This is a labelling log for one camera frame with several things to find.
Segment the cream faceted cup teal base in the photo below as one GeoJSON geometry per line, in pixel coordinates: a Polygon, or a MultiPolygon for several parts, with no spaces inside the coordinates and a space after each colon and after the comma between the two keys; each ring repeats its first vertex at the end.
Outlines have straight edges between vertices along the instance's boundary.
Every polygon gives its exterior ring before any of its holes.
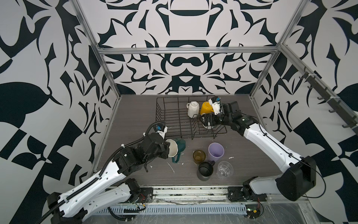
{"type": "Polygon", "coordinates": [[[178,163],[181,153],[186,149],[186,141],[184,139],[167,139],[169,143],[168,157],[172,159],[172,163],[178,163]]]}

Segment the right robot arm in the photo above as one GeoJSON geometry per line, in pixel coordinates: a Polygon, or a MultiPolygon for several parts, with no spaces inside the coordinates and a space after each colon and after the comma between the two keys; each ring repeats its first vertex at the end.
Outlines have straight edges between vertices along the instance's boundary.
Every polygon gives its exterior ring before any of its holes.
{"type": "Polygon", "coordinates": [[[228,126],[254,143],[280,169],[281,174],[270,177],[252,177],[243,183],[241,198],[256,200],[265,194],[280,194],[296,201],[316,186],[317,164],[310,156],[302,157],[269,134],[251,115],[244,114],[236,101],[222,103],[219,97],[209,99],[211,109],[198,119],[205,127],[228,126]]]}

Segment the lilac plastic cup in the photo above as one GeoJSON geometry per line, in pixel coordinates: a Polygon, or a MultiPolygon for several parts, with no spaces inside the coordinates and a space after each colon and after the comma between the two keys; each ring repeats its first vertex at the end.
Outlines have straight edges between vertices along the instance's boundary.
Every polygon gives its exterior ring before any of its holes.
{"type": "Polygon", "coordinates": [[[208,147],[207,160],[217,162],[224,156],[224,147],[216,142],[213,142],[208,147]]]}

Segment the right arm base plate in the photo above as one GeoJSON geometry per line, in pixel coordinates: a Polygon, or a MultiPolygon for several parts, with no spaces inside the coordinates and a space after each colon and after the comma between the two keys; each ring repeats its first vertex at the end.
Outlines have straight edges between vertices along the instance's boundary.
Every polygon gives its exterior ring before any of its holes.
{"type": "Polygon", "coordinates": [[[255,194],[248,187],[228,187],[227,198],[231,202],[266,202],[266,194],[255,194]]]}

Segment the cream ceramic mug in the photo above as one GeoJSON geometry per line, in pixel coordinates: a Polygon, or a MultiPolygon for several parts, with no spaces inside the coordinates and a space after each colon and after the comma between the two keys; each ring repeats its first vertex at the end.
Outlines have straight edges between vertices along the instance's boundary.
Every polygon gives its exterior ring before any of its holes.
{"type": "Polygon", "coordinates": [[[200,106],[197,101],[187,103],[187,115],[189,118],[194,119],[199,116],[200,106]]]}

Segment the yellow ceramic mug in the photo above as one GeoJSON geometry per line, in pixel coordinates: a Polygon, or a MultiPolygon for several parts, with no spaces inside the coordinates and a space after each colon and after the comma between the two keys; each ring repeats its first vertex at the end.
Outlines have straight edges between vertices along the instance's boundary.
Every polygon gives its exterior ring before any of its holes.
{"type": "Polygon", "coordinates": [[[205,101],[200,109],[200,114],[209,114],[209,113],[213,113],[213,107],[210,105],[210,103],[208,101],[205,101]]]}

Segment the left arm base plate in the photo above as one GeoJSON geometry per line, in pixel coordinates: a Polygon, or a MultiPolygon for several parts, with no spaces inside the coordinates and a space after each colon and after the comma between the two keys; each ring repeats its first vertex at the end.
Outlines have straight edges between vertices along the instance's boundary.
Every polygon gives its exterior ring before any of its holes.
{"type": "Polygon", "coordinates": [[[153,188],[141,187],[136,203],[150,203],[153,201],[153,188]]]}

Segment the amber glass cup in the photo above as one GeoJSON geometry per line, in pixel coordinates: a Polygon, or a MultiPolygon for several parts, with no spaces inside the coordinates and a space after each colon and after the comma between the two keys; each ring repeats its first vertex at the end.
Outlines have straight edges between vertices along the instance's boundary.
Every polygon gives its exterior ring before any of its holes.
{"type": "Polygon", "coordinates": [[[193,159],[195,164],[201,164],[206,159],[206,154],[202,150],[195,150],[193,152],[193,159]]]}

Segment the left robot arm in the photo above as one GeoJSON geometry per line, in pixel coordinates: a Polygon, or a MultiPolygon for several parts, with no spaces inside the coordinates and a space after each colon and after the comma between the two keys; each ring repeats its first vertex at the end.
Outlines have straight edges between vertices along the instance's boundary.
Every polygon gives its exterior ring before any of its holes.
{"type": "Polygon", "coordinates": [[[82,184],[65,193],[47,197],[52,224],[81,224],[95,213],[117,203],[136,202],[141,194],[137,181],[129,175],[145,168],[157,157],[167,159],[170,143],[151,133],[134,144],[121,147],[104,167],[82,184]]]}

